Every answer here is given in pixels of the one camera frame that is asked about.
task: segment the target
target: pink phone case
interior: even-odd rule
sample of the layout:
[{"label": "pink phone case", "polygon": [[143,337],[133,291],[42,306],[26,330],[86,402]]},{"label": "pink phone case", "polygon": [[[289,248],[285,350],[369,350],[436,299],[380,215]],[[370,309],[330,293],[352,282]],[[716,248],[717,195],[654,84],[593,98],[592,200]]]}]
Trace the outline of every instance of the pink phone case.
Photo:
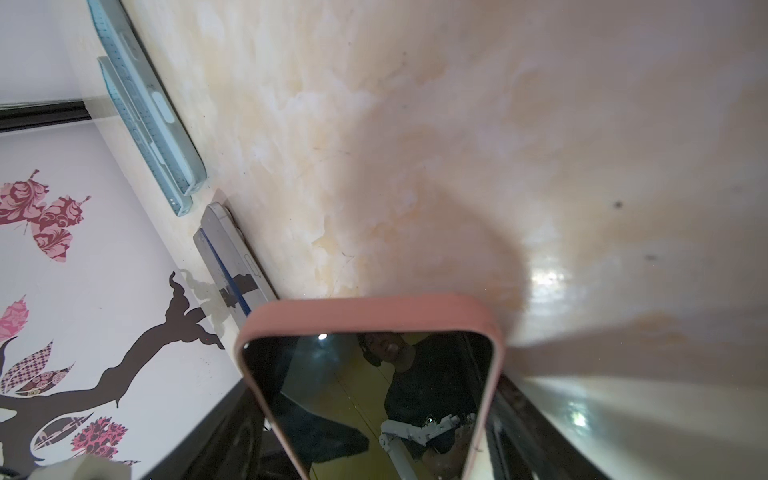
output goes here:
[{"label": "pink phone case", "polygon": [[[475,298],[458,294],[392,296],[325,300],[278,300],[253,311],[235,342],[237,364],[246,384],[253,390],[264,416],[302,478],[310,480],[293,448],[272,416],[263,393],[243,359],[243,346],[254,339],[271,336],[308,336],[320,333],[356,332],[448,332],[466,331],[486,336],[493,345],[491,368],[485,384],[476,425],[484,425],[493,392],[502,370],[504,341],[491,311]],[[472,468],[484,429],[475,429],[472,448],[462,478]]]}]

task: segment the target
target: marble table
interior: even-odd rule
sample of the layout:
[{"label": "marble table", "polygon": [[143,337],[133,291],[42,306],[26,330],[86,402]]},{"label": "marble table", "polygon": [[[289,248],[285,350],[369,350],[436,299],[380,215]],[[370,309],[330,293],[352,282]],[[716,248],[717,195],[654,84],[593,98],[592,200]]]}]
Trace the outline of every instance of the marble table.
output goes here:
[{"label": "marble table", "polygon": [[282,298],[484,300],[507,374],[611,477],[763,471],[764,2],[124,4],[207,167],[183,218],[109,104],[85,2],[53,8],[225,344],[192,242],[212,200]]}]

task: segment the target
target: black wall trim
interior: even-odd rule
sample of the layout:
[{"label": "black wall trim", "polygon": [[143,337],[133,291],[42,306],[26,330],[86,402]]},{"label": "black wall trim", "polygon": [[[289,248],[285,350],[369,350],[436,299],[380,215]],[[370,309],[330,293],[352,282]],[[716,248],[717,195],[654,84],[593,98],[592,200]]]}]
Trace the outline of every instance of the black wall trim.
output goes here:
[{"label": "black wall trim", "polygon": [[0,132],[90,120],[82,101],[0,109]]}]

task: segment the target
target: butterfly decal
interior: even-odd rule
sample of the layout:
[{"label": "butterfly decal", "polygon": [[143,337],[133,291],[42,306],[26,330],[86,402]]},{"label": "butterfly decal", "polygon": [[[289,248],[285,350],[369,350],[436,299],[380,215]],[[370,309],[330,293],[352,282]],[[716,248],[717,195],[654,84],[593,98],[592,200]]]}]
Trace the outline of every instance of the butterfly decal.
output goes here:
[{"label": "butterfly decal", "polygon": [[32,172],[26,181],[4,184],[0,188],[0,225],[28,222],[38,248],[48,257],[63,263],[67,260],[67,250],[72,242],[72,234],[66,227],[83,221],[82,204],[91,196],[82,202],[69,196],[59,197],[46,207],[43,199],[48,185],[32,180],[39,172]]}]

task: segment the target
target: light blue phone case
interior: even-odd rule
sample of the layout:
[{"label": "light blue phone case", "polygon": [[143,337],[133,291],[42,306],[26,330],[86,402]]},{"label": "light blue phone case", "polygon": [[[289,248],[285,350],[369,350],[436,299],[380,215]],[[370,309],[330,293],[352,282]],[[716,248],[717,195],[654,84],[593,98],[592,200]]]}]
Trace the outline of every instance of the light blue phone case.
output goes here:
[{"label": "light blue phone case", "polygon": [[157,159],[167,165],[182,194],[198,191],[206,179],[203,161],[141,50],[125,10],[119,0],[88,0],[88,7],[101,44],[159,152]]},{"label": "light blue phone case", "polygon": [[109,97],[112,99],[112,103],[118,110],[128,131],[131,132],[131,136],[134,138],[141,156],[147,162],[147,166],[163,191],[163,195],[168,199],[170,208],[177,217],[186,215],[192,207],[192,197],[181,193],[181,190],[179,190],[179,187],[176,186],[173,178],[171,178],[167,166],[158,160],[160,152],[157,151],[149,132],[147,132],[147,128],[141,122],[139,114],[131,103],[131,99],[128,98],[128,94],[125,88],[123,88],[123,84],[120,82],[120,78],[118,78],[118,73],[112,67],[109,58],[99,57],[98,62],[101,66],[101,74],[104,75],[104,83],[107,85]]}]

